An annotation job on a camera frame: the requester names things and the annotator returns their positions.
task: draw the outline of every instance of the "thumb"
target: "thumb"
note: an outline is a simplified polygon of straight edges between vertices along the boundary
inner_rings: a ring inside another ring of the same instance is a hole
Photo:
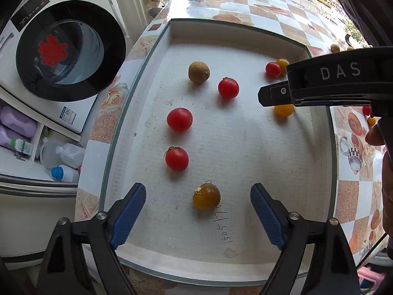
[[[367,133],[365,141],[371,146],[385,145],[384,139],[379,131],[378,125],[374,125],[373,128]]]

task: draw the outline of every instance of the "plastic bottle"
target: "plastic bottle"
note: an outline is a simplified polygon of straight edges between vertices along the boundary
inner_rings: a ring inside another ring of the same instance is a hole
[[[20,138],[17,140],[11,140],[9,143],[16,149],[17,152],[27,155],[31,155],[33,153],[33,145],[29,142],[21,140]]]
[[[64,143],[58,142],[52,138],[43,138],[40,151],[40,162],[48,169],[63,164],[60,156],[56,154],[56,148]]]
[[[60,165],[52,168],[52,177],[55,180],[69,182],[69,183],[78,183],[79,181],[79,173],[76,169],[69,167],[68,165]]]
[[[24,136],[10,130],[4,125],[0,125],[0,145],[5,148],[9,148],[10,150],[15,151],[16,149],[10,144],[11,140],[21,139],[24,141],[28,141]]]
[[[37,131],[36,121],[9,105],[3,107],[0,120],[3,125],[27,138],[32,138]]]
[[[82,165],[85,152],[85,148],[71,143],[56,148],[56,153],[60,156],[61,160],[75,169]]]

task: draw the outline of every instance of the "checkered tablecloth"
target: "checkered tablecloth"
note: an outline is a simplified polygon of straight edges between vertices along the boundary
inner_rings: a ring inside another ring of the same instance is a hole
[[[161,30],[172,18],[213,19],[258,27],[307,45],[313,56],[329,53],[332,43],[338,44],[341,50],[347,47],[329,29],[323,16],[291,0],[171,0],[136,42],[103,99],[83,161],[76,220],[89,219],[98,210],[109,147],[130,85]],[[366,144],[368,125],[360,108],[335,107],[331,112],[337,145],[335,216],[358,263],[383,234],[381,168],[384,148]],[[140,294],[187,294],[191,289],[197,294],[199,289],[156,279],[128,267],[125,269]],[[261,286],[203,288],[203,294],[254,295],[260,290]]]

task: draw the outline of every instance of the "qr code label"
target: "qr code label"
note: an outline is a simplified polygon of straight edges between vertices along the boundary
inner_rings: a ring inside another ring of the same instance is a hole
[[[69,108],[63,107],[60,118],[69,124],[72,124],[75,120],[76,114],[72,112]]]

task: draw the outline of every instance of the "green foliage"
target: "green foliage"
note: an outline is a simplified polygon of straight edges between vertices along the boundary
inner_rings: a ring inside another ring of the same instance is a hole
[[[364,40],[362,34],[350,19],[347,19],[347,24],[345,25],[344,30],[360,44],[367,45],[367,42]]]

